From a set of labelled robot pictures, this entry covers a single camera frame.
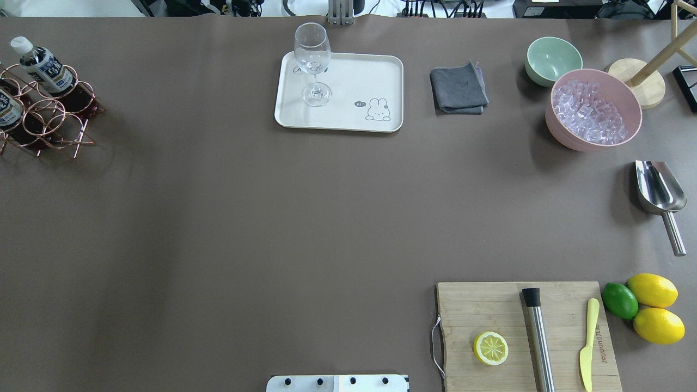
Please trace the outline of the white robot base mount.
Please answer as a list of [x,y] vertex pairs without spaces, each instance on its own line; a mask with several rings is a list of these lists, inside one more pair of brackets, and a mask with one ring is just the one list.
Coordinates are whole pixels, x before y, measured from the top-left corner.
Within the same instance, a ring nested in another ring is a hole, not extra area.
[[409,391],[407,375],[277,375],[271,377],[266,391]]

